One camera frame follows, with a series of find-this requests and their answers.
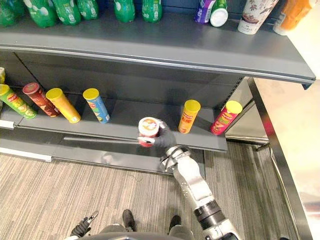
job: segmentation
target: black glove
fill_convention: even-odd
[[[153,146],[160,148],[171,148],[177,145],[176,137],[173,132],[170,130],[168,125],[162,121],[159,121],[159,136],[156,137],[147,137],[147,136],[139,136],[138,140],[143,141],[147,144],[153,144]]]
[[[88,222],[88,217],[86,216],[84,219],[79,222],[77,226],[72,230],[71,236],[78,236],[78,238],[82,238],[86,235],[87,232],[91,230],[89,227],[90,223]]]

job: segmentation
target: gray carpet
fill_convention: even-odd
[[[228,152],[205,152],[207,182],[244,240],[295,237],[267,150],[228,143]],[[197,240],[200,225],[172,176],[70,162],[0,155],[1,240],[62,240],[99,210],[91,234],[122,223],[131,209],[141,232],[168,232],[178,214]]]

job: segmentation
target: red chip can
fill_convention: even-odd
[[[56,117],[60,114],[59,110],[46,98],[43,88],[36,82],[25,85],[22,89],[31,100],[37,104],[48,116]]]
[[[139,135],[142,137],[155,137],[158,132],[159,132],[159,121],[154,118],[154,117],[144,117],[139,121]],[[144,146],[144,147],[152,147],[153,144],[152,143],[145,143],[143,141],[139,141],[140,145]]]
[[[228,101],[212,124],[210,130],[214,135],[222,134],[242,111],[242,106],[237,101]]]

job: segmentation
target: person's foot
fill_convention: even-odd
[[[171,219],[170,226],[169,226],[169,232],[176,225],[181,225],[181,217],[178,215],[173,216],[173,218]]]
[[[124,227],[131,228],[134,232],[137,231],[134,216],[132,215],[132,212],[129,209],[123,211],[122,220],[124,223]]]

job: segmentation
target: blue chip can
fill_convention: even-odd
[[[106,124],[110,120],[109,113],[106,109],[104,102],[102,101],[99,91],[95,88],[89,88],[83,92],[83,97],[89,104],[94,115],[98,121],[102,124]]]

